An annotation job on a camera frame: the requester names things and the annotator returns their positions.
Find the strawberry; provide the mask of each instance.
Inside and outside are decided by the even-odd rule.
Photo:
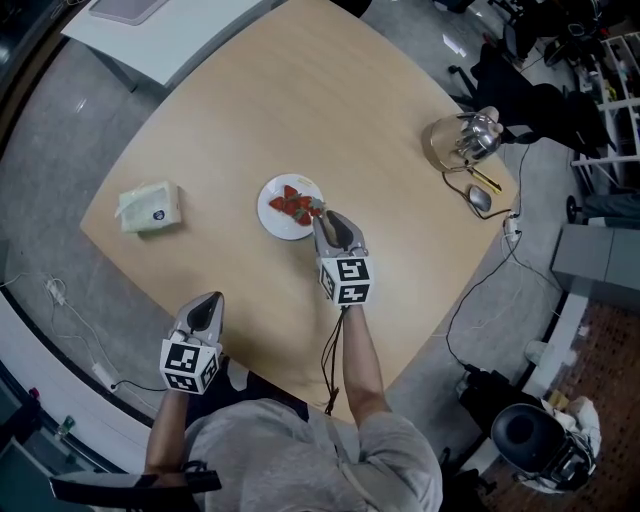
[[[290,187],[289,185],[284,186],[285,199],[291,199],[293,196],[296,196],[296,195],[298,195],[298,191],[295,188]]]
[[[313,201],[313,197],[311,196],[303,196],[300,199],[298,199],[298,202],[300,203],[300,208],[307,211],[309,211],[309,209],[311,208],[311,201]]]
[[[311,226],[311,216],[308,212],[304,212],[296,222],[301,226]]]
[[[275,199],[272,199],[271,201],[269,201],[269,206],[281,212],[284,208],[284,198],[276,197]]]
[[[298,211],[298,201],[286,201],[282,211],[293,217]]]
[[[311,200],[311,206],[307,210],[313,217],[317,217],[322,215],[324,211],[324,203],[320,201],[320,199],[316,199],[315,197]]]

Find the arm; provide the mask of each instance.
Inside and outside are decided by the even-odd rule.
[[[342,371],[351,414],[358,427],[375,412],[389,411],[384,398],[380,363],[362,306],[344,315]]]
[[[145,473],[176,473],[184,457],[184,431],[189,395],[169,390],[162,399],[160,411],[153,422]]]

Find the white cable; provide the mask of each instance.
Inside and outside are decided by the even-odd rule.
[[[46,283],[42,283],[42,287],[45,290],[45,293],[49,296],[49,298],[51,299],[51,319],[50,319],[50,326],[51,326],[51,332],[53,332],[53,334],[57,337],[57,338],[61,338],[61,339],[80,339],[84,342],[85,346],[87,347],[87,352],[89,353],[89,357],[91,358],[91,362],[92,364],[96,364],[96,360],[93,357],[93,352],[91,351],[91,347],[89,346],[89,342],[84,339],[82,336],[77,336],[77,335],[65,335],[65,334],[59,334],[56,331],[55,325],[54,325],[54,319],[55,319],[55,314],[56,314],[56,299],[54,298],[54,296],[51,294],[51,292],[47,289],[47,285]]]
[[[50,322],[50,324],[51,324],[50,325],[51,326],[51,332],[53,332],[53,334],[56,337],[61,338],[61,339],[80,339],[80,340],[82,340],[84,342],[85,346],[87,347],[87,351],[89,353],[89,357],[91,358],[92,363],[96,364],[96,360],[95,360],[95,358],[93,356],[93,352],[91,350],[91,346],[89,345],[89,342],[85,338],[83,338],[82,336],[79,336],[79,335],[58,334],[58,332],[56,331],[56,328],[55,328],[55,325],[54,325],[54,318],[55,318],[55,308],[56,308],[57,300],[53,296],[51,291],[47,288],[47,282],[57,283],[62,287],[62,289],[59,289],[59,292],[60,292],[60,295],[62,296],[62,298],[64,300],[63,305],[67,306],[78,317],[78,319],[91,331],[91,334],[93,334],[93,337],[95,338],[96,342],[98,343],[98,346],[100,347],[100,350],[102,351],[102,354],[104,355],[105,360],[115,370],[116,374],[118,374],[118,376],[120,376],[120,372],[118,371],[116,366],[111,362],[111,359],[109,359],[109,356],[107,355],[107,352],[105,351],[104,347],[102,346],[102,342],[100,341],[100,338],[98,337],[98,333],[96,333],[95,329],[93,327],[91,327],[91,325],[82,317],[82,315],[80,315],[80,313],[78,313],[78,311],[71,304],[69,304],[69,302],[67,301],[67,299],[65,297],[65,293],[67,291],[67,284],[62,279],[54,277],[53,275],[51,275],[48,272],[21,272],[20,274],[15,276],[13,279],[7,281],[6,283],[0,284],[0,288],[3,288],[3,287],[8,286],[8,285],[10,285],[12,283],[15,283],[18,279],[20,279],[23,276],[35,276],[35,275],[42,275],[42,276],[46,276],[48,278],[48,281],[43,281],[42,282],[42,288],[44,289],[44,291],[47,294],[47,296],[51,299],[51,322]],[[129,393],[134,395],[140,402],[142,402],[147,407],[149,407],[149,409],[151,409],[153,411],[157,411],[158,410],[157,407],[151,405],[149,402],[147,402],[146,400],[141,398],[133,390],[131,390],[128,387],[124,387],[124,385],[126,385],[126,383],[123,383],[123,388],[124,389],[126,389]]]
[[[607,172],[607,170],[602,167],[600,164],[593,164],[595,166],[596,169],[598,169],[602,174],[605,175],[605,177],[611,182],[613,183],[616,187],[620,188],[620,185],[618,184],[618,182],[616,180],[614,180],[611,175]]]
[[[51,19],[55,20],[58,17],[62,12],[62,9],[64,9],[65,4],[69,7],[75,7],[76,5],[80,5],[86,1],[87,0],[60,0],[60,3],[56,5],[55,9],[51,12]]]
[[[502,251],[502,256],[504,258],[507,257],[507,255],[504,252],[504,241],[507,238],[507,236],[509,236],[509,235],[505,235],[500,239],[500,250]],[[521,268],[524,268],[524,269],[527,269],[527,270],[531,270],[530,268],[527,268],[524,265],[522,265],[519,261],[516,261],[515,259],[512,259],[512,257],[513,257],[512,255],[509,256],[509,261],[507,261],[507,263],[513,263],[515,265],[518,265]],[[547,306],[549,306],[549,311],[551,311],[551,313],[556,315],[558,318],[561,318],[560,314],[556,313],[555,309],[553,308],[553,305],[551,303],[551,299],[549,299],[549,296],[547,295],[547,291],[545,290],[544,285],[538,280],[538,274],[536,274],[535,272],[532,272],[532,273],[534,275],[534,279],[536,280],[536,283],[538,283],[538,286],[540,286],[540,288],[542,289],[542,294],[544,295],[544,298],[547,301]]]
[[[480,325],[475,325],[473,327],[469,327],[468,329],[465,329],[463,331],[458,331],[458,332],[450,332],[449,336],[452,335],[464,335],[467,334],[468,332],[471,331],[475,331],[475,330],[480,330],[480,329],[484,329],[487,325],[489,325],[491,322],[495,322],[496,320],[498,320],[502,315],[504,315],[507,311],[509,311],[509,309],[511,309],[513,307],[513,305],[516,302],[516,299],[518,298],[518,295],[520,295],[520,293],[522,292],[522,288],[523,288],[523,284],[524,284],[524,272],[522,271],[522,269],[520,269],[520,286],[518,287],[518,290],[516,291],[516,293],[513,295],[513,298],[509,301],[509,303],[502,309],[502,311],[500,311],[500,313],[498,313],[496,316],[494,316],[493,318],[486,320],[485,322],[483,322]],[[446,334],[432,334],[431,338],[444,338],[446,337]]]

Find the black chair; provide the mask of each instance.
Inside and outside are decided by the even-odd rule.
[[[615,148],[588,95],[570,92],[565,98],[551,84],[532,85],[491,45],[482,47],[480,62],[471,68],[477,87],[459,67],[450,66],[449,72],[459,73],[470,93],[451,96],[456,103],[476,111],[498,109],[503,142],[531,144],[547,137],[591,158],[599,158],[599,147]]]
[[[567,197],[567,220],[575,224],[578,214],[583,224],[588,219],[600,218],[609,228],[640,230],[640,191],[635,189],[615,189],[607,195],[586,196],[582,206],[576,198]]]
[[[460,404],[518,472],[516,480],[539,488],[575,491],[595,469],[595,456],[584,436],[565,428],[542,402],[498,372],[469,367]]]
[[[497,487],[496,483],[488,483],[477,469],[460,472],[461,461],[451,460],[451,450],[445,448],[440,457],[442,471],[442,505],[440,512],[489,512],[480,498],[480,491],[485,496]]]
[[[9,21],[16,10],[15,0],[0,0],[0,25]]]
[[[356,17],[362,16],[371,5],[372,0],[331,0]]]

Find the person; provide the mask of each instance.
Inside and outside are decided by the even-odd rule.
[[[343,330],[344,388],[360,438],[357,466],[384,469],[381,474],[389,478],[389,489],[391,480],[399,481],[417,504],[414,508],[437,511],[442,502],[438,461],[422,434],[392,413],[385,400],[362,306],[346,311]],[[217,386],[214,380],[209,389],[223,395]],[[336,453],[340,450],[320,447],[305,421],[308,411],[306,405],[301,409],[302,402],[280,390],[273,398],[249,395],[231,405],[217,404],[217,410],[196,418],[206,409],[202,400],[207,395],[167,391],[151,430],[145,473],[169,474],[179,472],[186,462],[205,463],[222,484],[219,491],[194,495],[207,512],[376,510],[365,499],[366,486],[363,491],[358,479],[343,471],[345,461]],[[395,509],[407,510],[401,504]]]
[[[587,53],[601,55],[599,59],[604,58],[598,41],[599,30],[624,21],[625,13],[631,12],[629,6],[632,4],[637,2],[521,0],[520,5],[524,9],[513,21],[517,57],[524,62],[539,37],[560,37],[561,40],[579,43]]]

